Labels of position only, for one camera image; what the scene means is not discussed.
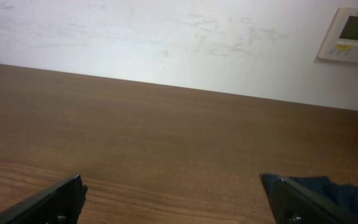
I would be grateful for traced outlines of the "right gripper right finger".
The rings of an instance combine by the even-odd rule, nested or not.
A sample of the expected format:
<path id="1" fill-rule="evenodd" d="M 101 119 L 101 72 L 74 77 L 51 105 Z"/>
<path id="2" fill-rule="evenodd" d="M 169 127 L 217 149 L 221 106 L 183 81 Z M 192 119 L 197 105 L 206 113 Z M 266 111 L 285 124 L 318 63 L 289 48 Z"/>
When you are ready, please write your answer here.
<path id="1" fill-rule="evenodd" d="M 276 223 L 358 224 L 358 216 L 288 177 L 259 175 Z"/>

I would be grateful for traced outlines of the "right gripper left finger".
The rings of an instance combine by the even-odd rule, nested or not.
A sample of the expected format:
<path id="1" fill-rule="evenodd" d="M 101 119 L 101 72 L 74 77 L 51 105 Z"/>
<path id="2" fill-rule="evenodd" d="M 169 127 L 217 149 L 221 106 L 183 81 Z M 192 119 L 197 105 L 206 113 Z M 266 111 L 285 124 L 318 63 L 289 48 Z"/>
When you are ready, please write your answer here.
<path id="1" fill-rule="evenodd" d="M 59 184 L 0 212 L 0 224 L 77 224 L 88 187 L 81 175 Z"/>

